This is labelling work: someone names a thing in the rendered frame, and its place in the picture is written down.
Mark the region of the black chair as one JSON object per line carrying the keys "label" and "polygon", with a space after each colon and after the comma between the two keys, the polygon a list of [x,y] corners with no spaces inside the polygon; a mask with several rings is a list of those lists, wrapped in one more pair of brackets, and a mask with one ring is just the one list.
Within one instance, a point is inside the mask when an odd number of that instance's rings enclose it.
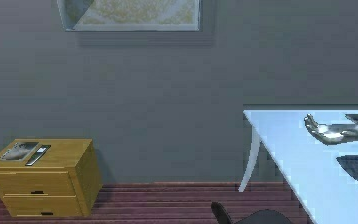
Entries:
{"label": "black chair", "polygon": [[211,210],[218,224],[293,224],[289,218],[276,210],[258,210],[237,222],[233,221],[219,202],[212,202]]}

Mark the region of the yellow wooden chest of drawers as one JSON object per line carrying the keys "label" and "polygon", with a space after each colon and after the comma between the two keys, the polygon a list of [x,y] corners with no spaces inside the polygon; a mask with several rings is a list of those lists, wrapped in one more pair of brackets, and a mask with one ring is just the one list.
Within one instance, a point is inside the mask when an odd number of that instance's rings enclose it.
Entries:
{"label": "yellow wooden chest of drawers", "polygon": [[[0,199],[13,217],[87,217],[102,188],[91,139],[15,139],[38,142],[22,161],[0,159]],[[33,166],[26,162],[42,145],[51,148]]]}

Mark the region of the white table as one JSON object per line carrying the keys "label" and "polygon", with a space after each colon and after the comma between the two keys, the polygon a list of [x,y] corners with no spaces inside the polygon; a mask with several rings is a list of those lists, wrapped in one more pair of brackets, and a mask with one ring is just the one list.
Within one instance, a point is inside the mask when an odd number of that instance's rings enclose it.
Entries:
{"label": "white table", "polygon": [[358,181],[337,158],[358,155],[358,141],[327,146],[304,126],[310,114],[325,126],[348,124],[347,110],[245,110],[251,149],[239,190],[244,191],[264,146],[314,224],[358,224]]}

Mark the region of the black remote control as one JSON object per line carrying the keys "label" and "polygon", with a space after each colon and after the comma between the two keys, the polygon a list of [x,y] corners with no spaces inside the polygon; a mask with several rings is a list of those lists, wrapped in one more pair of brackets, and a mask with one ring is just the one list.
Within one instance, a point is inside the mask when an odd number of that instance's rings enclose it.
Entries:
{"label": "black remote control", "polygon": [[51,148],[50,145],[42,145],[26,162],[26,166],[33,166],[40,158],[42,158],[46,152]]}

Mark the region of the grey metallic sculpture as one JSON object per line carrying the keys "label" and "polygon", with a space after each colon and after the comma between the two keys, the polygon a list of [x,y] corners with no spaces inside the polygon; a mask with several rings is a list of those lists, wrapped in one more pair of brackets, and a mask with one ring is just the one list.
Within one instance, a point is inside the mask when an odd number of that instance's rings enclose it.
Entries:
{"label": "grey metallic sculpture", "polygon": [[304,118],[308,133],[325,145],[338,145],[358,141],[358,114],[346,114],[351,124],[318,123],[311,114]]}

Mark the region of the framed picture with pale frame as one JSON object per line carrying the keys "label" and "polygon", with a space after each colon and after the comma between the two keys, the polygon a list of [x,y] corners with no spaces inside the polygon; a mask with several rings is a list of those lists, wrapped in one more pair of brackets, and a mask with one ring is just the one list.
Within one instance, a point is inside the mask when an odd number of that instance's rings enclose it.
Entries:
{"label": "framed picture with pale frame", "polygon": [[199,31],[201,0],[57,0],[75,32]]}

